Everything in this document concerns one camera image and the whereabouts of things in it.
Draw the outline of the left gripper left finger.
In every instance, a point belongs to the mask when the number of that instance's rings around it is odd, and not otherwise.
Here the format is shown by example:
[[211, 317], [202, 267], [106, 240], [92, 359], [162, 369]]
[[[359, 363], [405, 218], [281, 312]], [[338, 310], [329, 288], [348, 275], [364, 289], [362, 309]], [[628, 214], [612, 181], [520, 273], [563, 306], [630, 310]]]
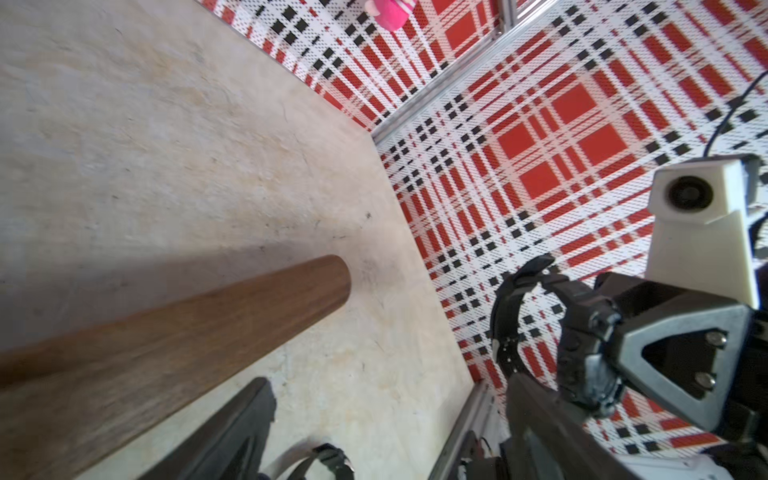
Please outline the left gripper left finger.
[[270, 382], [256, 378], [144, 479], [257, 479], [277, 402]]

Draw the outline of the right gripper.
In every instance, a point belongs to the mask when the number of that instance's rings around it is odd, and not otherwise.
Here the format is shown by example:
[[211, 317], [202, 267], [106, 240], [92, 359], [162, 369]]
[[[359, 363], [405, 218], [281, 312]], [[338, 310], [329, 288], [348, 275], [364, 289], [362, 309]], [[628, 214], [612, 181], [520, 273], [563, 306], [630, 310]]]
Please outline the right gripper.
[[718, 462], [767, 460], [767, 269], [759, 308], [618, 273], [596, 279], [622, 320], [606, 353], [630, 386], [726, 443]]

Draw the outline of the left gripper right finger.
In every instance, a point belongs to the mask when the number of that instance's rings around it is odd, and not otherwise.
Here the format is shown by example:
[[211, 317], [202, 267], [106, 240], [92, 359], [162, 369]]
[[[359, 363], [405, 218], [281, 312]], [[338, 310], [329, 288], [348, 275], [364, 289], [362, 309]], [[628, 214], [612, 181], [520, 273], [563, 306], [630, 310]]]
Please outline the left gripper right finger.
[[503, 458], [510, 479], [637, 477], [572, 420], [556, 392], [526, 374], [508, 379], [506, 416], [510, 438]]

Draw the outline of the wooden watch stand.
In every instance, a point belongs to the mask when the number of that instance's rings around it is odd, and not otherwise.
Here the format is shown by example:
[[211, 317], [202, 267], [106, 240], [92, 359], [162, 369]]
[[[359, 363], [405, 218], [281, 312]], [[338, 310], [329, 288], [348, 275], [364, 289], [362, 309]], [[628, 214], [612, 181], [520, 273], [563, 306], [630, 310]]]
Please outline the wooden watch stand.
[[351, 293], [327, 255], [1, 356], [1, 475], [69, 479], [310, 326]]

